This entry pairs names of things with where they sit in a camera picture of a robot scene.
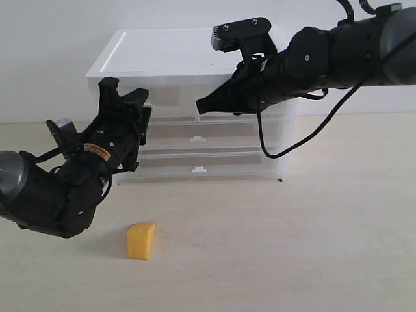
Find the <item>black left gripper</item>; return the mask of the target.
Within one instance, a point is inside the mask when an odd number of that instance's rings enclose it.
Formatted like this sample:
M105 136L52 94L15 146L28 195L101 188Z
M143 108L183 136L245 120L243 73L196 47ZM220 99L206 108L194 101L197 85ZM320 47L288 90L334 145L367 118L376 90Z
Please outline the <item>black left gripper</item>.
M80 134L79 140L86 152L100 156L112 172L135 172L139 166L139 149L147 141L152 108L143 106L150 91L137 88L120 97L118 84L118 78L104 77L100 80L98 113L103 115L93 120ZM105 113L113 108L119 98L127 109Z

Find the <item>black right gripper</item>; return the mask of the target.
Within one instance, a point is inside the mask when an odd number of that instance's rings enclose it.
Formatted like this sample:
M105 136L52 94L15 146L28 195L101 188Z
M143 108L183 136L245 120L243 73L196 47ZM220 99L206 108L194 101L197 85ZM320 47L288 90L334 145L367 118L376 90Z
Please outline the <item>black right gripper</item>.
M255 114L288 101L293 95L291 89L285 89L289 86L285 78L285 64L279 55L240 66L232 79L196 101L198 113Z

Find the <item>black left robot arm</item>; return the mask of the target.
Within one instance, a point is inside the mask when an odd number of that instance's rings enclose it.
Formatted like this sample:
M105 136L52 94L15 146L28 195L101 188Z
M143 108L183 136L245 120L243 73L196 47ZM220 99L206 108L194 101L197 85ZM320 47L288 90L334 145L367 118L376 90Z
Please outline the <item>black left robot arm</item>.
M118 84L100 80L98 114L83 131L67 118L46 122L55 149L1 152L2 218L65 239L90 227L114 175L137 170L152 114L148 90L119 95Z

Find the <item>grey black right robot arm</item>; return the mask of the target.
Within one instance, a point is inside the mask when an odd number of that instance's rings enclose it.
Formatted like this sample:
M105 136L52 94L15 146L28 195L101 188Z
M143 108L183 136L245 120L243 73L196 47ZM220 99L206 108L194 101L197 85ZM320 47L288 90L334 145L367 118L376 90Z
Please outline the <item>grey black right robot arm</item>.
M284 50L271 36L263 17L213 28L211 44L224 53L240 51L233 75L196 102L200 114L255 114L294 98L313 99L315 91L365 86L415 84L415 44L391 60L397 45L415 33L415 9L381 6L375 16L340 21L330 30L304 27Z

